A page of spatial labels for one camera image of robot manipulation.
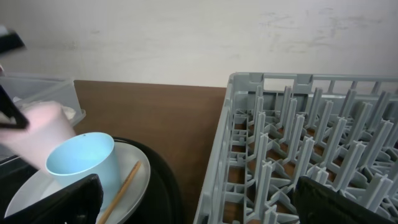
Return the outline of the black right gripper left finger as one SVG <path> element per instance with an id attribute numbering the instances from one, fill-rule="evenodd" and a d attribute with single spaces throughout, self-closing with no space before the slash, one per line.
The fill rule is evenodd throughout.
<path id="1" fill-rule="evenodd" d="M 102 203 L 100 178 L 90 174 L 4 218 L 1 223 L 95 223 Z"/>

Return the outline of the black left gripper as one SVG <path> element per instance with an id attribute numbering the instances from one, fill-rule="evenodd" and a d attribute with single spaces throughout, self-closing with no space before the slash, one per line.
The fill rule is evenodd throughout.
<path id="1" fill-rule="evenodd" d="M 12 51 L 24 49 L 25 43 L 16 31 L 1 26 L 0 54 L 4 56 Z M 1 121 L 2 129 L 26 129 L 29 125 L 28 119 L 21 113 L 19 108 L 10 99 L 1 86 L 1 113 L 7 118 Z"/>

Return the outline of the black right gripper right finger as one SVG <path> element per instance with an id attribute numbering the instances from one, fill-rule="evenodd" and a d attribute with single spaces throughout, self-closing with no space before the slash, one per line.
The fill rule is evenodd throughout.
<path id="1" fill-rule="evenodd" d="M 293 205 L 301 224 L 394 224 L 306 176 L 298 179 Z"/>

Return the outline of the pink plastic cup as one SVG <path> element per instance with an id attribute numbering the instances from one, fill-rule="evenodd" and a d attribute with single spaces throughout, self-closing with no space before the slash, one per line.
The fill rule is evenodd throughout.
<path id="1" fill-rule="evenodd" d="M 41 102 L 26 108 L 25 129 L 2 129 L 1 144 L 38 170 L 46 172 L 48 156 L 75 132 L 60 103 Z"/>

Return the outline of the blue plastic cup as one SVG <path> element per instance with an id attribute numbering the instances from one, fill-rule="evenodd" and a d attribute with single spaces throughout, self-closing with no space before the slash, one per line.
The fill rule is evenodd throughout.
<path id="1" fill-rule="evenodd" d="M 102 210 L 121 188 L 115 142 L 106 133 L 86 133 L 68 139 L 50 153 L 45 168 L 63 187 L 90 174 L 98 175 L 103 189 Z"/>

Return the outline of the white tissue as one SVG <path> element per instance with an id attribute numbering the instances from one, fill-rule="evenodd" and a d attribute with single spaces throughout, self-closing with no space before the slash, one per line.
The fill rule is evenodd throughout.
<path id="1" fill-rule="evenodd" d="M 17 103 L 19 101 L 22 101 L 22 99 L 19 98 L 18 96 L 15 96 L 12 99 L 12 101 L 14 103 Z M 40 103 L 44 103 L 44 101 L 31 101 L 29 103 L 22 103 L 18 107 L 20 109 L 25 109 L 25 108 L 28 108 L 28 107 L 31 107 L 33 105 L 40 104 Z M 68 118 L 68 120 L 72 120 L 75 117 L 75 115 L 76 115 L 76 111 L 73 108 L 71 108 L 71 107 L 62 105 L 62 110 L 63 110 L 64 114 L 66 115 L 66 117 Z"/>

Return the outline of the wooden chopstick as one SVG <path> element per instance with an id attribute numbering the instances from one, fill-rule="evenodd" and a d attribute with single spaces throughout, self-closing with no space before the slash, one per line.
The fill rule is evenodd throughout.
<path id="1" fill-rule="evenodd" d="M 97 224 L 105 224 L 106 221 L 108 220 L 109 216 L 112 214 L 113 210 L 116 208 L 118 205 L 119 201 L 122 199 L 124 194 L 126 193 L 128 187 L 130 186 L 131 182 L 133 181 L 135 175 L 137 174 L 138 170 L 141 167 L 141 161 L 137 161 L 132 170 L 130 171 L 129 175 L 126 177 L 124 183 L 122 184 L 119 192 L 116 194 L 115 198 L 113 201 L 110 203 L 110 205 L 107 207 L 105 212 L 102 214 L 101 218 L 97 222 Z"/>

